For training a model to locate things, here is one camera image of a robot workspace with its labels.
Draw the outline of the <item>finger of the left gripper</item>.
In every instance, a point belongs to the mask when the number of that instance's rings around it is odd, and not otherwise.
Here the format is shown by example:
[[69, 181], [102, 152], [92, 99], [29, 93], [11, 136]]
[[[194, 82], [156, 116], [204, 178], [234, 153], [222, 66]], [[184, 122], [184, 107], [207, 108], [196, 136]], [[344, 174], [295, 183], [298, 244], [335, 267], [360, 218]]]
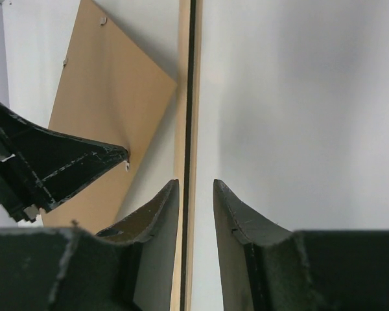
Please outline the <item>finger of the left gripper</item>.
[[122, 146], [48, 130], [9, 109], [0, 113], [16, 150], [23, 176], [37, 208], [49, 213], [119, 163], [129, 162]]

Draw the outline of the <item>landscape photo print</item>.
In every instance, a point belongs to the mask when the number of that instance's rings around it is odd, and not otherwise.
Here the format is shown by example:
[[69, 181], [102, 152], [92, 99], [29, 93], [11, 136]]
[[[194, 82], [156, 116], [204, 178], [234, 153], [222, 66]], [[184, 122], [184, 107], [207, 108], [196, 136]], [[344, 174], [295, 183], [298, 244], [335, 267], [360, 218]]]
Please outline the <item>landscape photo print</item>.
[[389, 1], [204, 1], [192, 310], [222, 310], [213, 182], [295, 229], [389, 229]]

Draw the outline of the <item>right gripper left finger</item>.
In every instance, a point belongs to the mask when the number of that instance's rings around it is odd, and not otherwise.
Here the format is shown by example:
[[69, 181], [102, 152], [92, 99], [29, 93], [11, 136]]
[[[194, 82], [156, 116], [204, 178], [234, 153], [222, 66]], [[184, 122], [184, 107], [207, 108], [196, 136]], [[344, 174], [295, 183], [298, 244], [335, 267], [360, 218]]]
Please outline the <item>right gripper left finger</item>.
[[92, 235], [73, 227], [0, 228], [0, 310], [168, 310], [179, 182]]

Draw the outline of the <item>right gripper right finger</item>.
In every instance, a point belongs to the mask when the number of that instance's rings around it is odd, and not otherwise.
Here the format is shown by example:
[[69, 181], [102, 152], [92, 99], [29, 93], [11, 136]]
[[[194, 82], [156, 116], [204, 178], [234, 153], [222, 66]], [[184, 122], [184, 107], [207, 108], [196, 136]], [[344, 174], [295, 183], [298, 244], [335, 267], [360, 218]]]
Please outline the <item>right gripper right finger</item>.
[[225, 310], [389, 310], [389, 230], [289, 231], [219, 179], [213, 210]]

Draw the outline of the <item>black picture frame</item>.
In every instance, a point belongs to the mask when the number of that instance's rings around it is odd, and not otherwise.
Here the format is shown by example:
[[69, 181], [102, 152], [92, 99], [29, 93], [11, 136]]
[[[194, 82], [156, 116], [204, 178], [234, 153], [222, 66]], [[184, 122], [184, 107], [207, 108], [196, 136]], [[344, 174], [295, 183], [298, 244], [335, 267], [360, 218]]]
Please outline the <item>black picture frame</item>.
[[178, 231], [171, 310], [192, 310], [196, 165], [202, 44], [202, 1], [180, 1], [174, 177], [179, 180]]

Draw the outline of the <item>brown cardboard backing board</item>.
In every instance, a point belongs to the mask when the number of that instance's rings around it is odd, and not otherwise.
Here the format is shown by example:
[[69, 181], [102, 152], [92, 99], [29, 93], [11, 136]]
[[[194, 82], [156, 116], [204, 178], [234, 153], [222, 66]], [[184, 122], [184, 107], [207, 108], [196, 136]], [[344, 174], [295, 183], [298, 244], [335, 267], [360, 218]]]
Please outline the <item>brown cardboard backing board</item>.
[[92, 233], [112, 225], [176, 84], [93, 1], [81, 1], [49, 122], [51, 130], [117, 144], [120, 164], [55, 211], [46, 227], [76, 220]]

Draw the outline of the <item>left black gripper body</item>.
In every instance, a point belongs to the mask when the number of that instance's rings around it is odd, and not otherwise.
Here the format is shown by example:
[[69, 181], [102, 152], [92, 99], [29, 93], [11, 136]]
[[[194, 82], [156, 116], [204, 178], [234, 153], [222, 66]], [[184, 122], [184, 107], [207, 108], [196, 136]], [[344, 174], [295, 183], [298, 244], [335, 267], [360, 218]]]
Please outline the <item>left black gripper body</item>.
[[[8, 111], [9, 109], [0, 103], [0, 113]], [[5, 132], [5, 126], [9, 123], [8, 120], [0, 119], [0, 205], [16, 222], [34, 223], [39, 209], [29, 187], [23, 183], [23, 176], [17, 167], [20, 164], [17, 152]]]

